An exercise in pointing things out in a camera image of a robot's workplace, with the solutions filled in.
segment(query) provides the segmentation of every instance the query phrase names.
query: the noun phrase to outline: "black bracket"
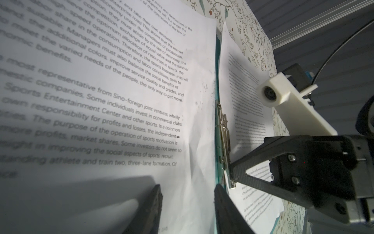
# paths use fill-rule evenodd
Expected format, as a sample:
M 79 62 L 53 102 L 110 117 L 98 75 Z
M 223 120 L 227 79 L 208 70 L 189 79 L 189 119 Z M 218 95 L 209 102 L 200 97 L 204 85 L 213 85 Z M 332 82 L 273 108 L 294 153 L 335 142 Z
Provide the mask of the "black bracket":
M 353 136 L 267 137 L 230 165 L 235 182 L 262 190 L 342 222 L 374 221 L 374 165 L 368 141 Z M 274 181 L 246 174 L 271 160 Z

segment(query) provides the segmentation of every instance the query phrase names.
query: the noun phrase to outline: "black cable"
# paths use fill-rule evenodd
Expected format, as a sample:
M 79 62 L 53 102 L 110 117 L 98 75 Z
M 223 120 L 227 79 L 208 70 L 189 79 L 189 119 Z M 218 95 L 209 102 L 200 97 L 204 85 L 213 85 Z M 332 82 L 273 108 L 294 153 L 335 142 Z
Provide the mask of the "black cable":
M 369 27 L 372 23 L 374 22 L 374 19 L 370 20 L 368 23 L 366 23 L 364 26 L 362 26 L 359 30 L 355 31 L 351 36 L 349 36 L 342 44 L 340 44 L 340 46 L 338 46 L 338 48 L 336 48 L 332 53 L 331 55 L 325 60 L 325 62 L 322 64 L 322 66 L 319 68 L 318 72 L 316 73 L 316 75 L 314 76 L 313 80 L 312 80 L 312 84 L 311 85 L 314 85 L 314 83 L 316 82 L 316 79 L 317 77 L 319 76 L 319 74 L 321 73 L 322 69 L 326 66 L 326 64 L 328 63 L 328 61 L 330 61 L 330 59 L 345 45 L 347 44 L 352 38 L 354 38 L 357 34 L 359 34 L 360 32 L 362 32 L 363 30 L 365 30 L 367 27 Z

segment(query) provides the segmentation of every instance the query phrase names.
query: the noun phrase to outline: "paper sheet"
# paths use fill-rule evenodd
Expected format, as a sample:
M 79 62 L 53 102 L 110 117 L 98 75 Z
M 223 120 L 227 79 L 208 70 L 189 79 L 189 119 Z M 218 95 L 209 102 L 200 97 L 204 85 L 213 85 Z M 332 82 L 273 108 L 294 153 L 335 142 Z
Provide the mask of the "paper sheet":
M 271 109 L 263 106 L 255 93 L 256 87 L 269 78 L 269 72 L 257 70 L 242 54 L 231 39 L 226 23 L 218 75 L 220 104 L 230 131 L 230 159 L 234 162 L 261 145 L 264 137 L 273 135 L 273 120 Z M 247 173 L 271 181 L 269 161 Z M 257 234 L 269 234 L 275 219 L 284 210 L 280 198 L 240 183 L 236 183 L 236 189 L 229 190 L 229 195 Z
M 2 1 L 0 226 L 214 232 L 215 33 L 179 1 Z

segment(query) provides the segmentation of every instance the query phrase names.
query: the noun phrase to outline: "gray wall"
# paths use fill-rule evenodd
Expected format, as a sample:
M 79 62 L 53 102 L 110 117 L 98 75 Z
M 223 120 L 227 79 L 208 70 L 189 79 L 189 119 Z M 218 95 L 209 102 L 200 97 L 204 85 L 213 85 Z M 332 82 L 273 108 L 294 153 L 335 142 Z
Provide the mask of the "gray wall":
M 345 0 L 246 0 L 269 39 Z
M 317 73 L 347 37 L 374 18 L 374 4 L 274 50 L 278 72 L 299 63 Z M 339 134 L 357 134 L 355 121 L 374 94 L 374 25 L 346 44 L 325 66 L 313 91 L 318 111 Z

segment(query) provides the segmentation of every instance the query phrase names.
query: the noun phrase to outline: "floral wallpaper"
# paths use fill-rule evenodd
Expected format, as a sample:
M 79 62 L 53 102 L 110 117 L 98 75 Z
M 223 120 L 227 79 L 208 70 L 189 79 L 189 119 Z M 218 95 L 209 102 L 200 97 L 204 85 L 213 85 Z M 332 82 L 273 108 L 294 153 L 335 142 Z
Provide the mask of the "floral wallpaper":
M 256 17 L 244 0 L 181 0 L 206 17 L 217 20 L 217 29 L 222 32 L 226 21 L 231 37 L 242 53 L 261 70 L 276 72 L 272 45 Z
M 242 53 L 258 69 L 269 70 L 270 77 L 277 71 L 272 45 L 245 0 L 181 0 L 201 15 L 216 19 L 217 33 L 222 32 L 226 21 L 232 39 Z M 289 135 L 287 128 L 273 108 L 275 136 Z M 285 211 L 281 213 L 273 234 L 301 234 L 305 208 L 282 200 Z

